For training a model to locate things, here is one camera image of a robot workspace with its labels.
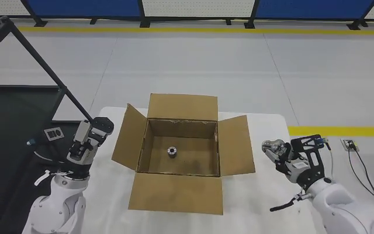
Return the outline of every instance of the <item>yellow floor line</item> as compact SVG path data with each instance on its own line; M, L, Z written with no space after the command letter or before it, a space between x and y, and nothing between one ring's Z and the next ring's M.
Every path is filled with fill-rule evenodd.
M320 134L321 136L366 136L374 137L374 127L288 127L291 136L310 136Z
M230 29L183 27L19 27L23 32L61 33L287 33L324 35L374 35L374 30L321 30L321 29Z

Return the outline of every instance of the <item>blue wall panel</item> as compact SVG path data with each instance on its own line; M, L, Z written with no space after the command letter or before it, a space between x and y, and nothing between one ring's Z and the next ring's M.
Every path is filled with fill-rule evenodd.
M137 0L29 0L39 16L140 16Z
M357 19L372 0L260 0L258 18Z

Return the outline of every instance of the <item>small metal cylinder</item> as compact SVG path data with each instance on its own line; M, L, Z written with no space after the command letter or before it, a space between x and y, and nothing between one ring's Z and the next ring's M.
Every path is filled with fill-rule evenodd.
M174 146L170 146L168 148L168 155L171 159L174 159L176 157L176 148Z

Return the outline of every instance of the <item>white cable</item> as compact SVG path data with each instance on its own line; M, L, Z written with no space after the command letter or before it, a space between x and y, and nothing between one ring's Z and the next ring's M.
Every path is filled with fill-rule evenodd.
M330 156L331 156L331 178L334 180L334 157L333 157L333 151L330 151Z
M38 154L37 151L34 151L34 154L38 156L41 159L47 160L47 161L53 161L52 159L47 159L46 157L43 157L42 155Z

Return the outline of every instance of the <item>box flap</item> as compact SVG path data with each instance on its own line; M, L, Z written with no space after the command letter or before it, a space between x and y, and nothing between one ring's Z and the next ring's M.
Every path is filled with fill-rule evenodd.
M184 94L151 94L147 117L217 121L217 97Z
M129 209L223 214L220 177L136 173Z
M112 160L136 170L147 118L127 104Z
M218 122L221 176L255 172L247 116Z

